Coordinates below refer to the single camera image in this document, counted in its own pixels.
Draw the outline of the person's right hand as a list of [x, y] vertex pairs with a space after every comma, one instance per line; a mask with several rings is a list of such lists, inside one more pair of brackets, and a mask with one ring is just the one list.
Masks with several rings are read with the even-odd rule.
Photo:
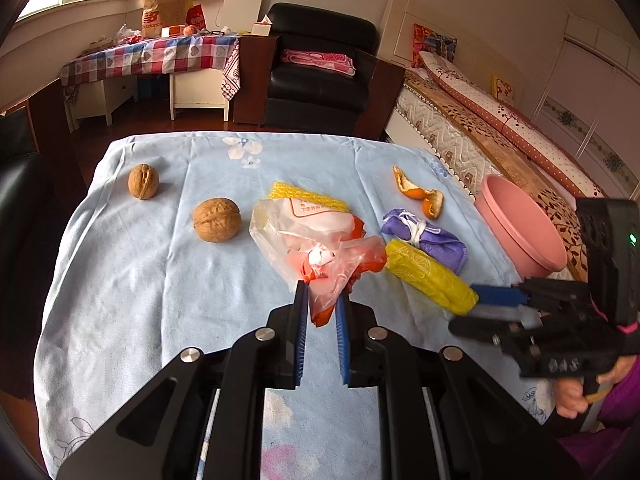
[[[597, 377], [597, 383], [612, 386], [622, 382], [631, 372], [636, 361], [636, 356], [621, 356], [612, 370]], [[564, 418], [574, 419], [589, 408], [589, 403], [582, 394], [582, 382], [577, 378], [558, 380], [554, 384], [553, 392], [555, 411]]]

